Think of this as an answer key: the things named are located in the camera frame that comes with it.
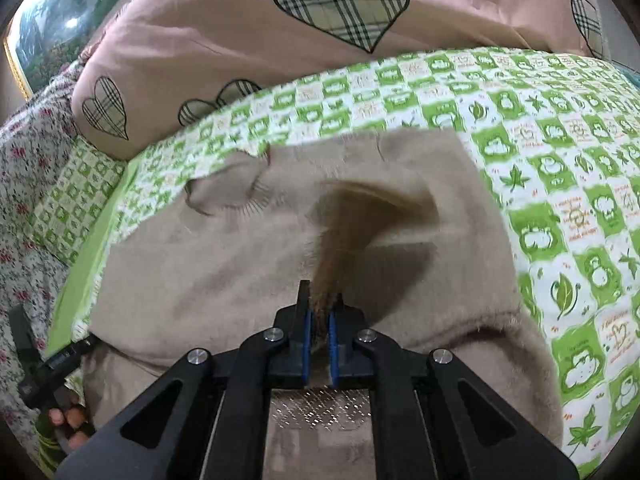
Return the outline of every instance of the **heart pattern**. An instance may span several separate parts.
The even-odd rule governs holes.
[[[602,59],[604,47],[598,11],[589,0],[571,0],[571,11],[574,14],[575,25],[587,42],[591,55]]]
[[[96,130],[119,139],[129,140],[124,102],[120,91],[109,77],[98,78],[94,86],[94,97],[84,100],[82,113]]]
[[[203,99],[190,99],[185,101],[178,111],[178,122],[182,126],[189,126],[206,117],[210,113],[219,110],[223,106],[257,92],[261,88],[248,79],[234,79],[222,87],[216,100],[205,101]]]
[[[273,0],[289,16],[371,54],[409,0]]]

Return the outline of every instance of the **green and white bed sheet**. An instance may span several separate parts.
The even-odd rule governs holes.
[[[258,92],[140,155],[110,244],[231,150],[398,126],[453,126],[495,197],[524,303],[558,363],[562,449],[587,475],[640,404],[640,93],[606,62],[449,50]]]

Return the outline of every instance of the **glittery reflective surface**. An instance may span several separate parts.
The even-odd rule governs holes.
[[[371,418],[367,390],[273,390],[271,422],[280,428],[353,431]]]

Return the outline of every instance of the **green fabric trim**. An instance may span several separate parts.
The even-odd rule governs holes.
[[[69,276],[56,301],[47,339],[47,355],[52,355],[72,340],[74,319],[88,304],[94,282],[93,277],[102,268],[101,260],[104,249],[117,220],[118,204],[121,197],[129,190],[129,186],[138,172],[139,164],[139,156],[127,164],[118,187],[114,190],[90,234],[82,244],[78,258],[71,267]]]

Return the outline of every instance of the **pillow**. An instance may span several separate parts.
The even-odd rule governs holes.
[[[77,137],[57,182],[29,215],[27,235],[63,263],[74,263],[124,168]]]
[[[478,44],[590,55],[572,0],[133,0],[88,61],[72,109],[94,146],[129,160],[260,88]]]

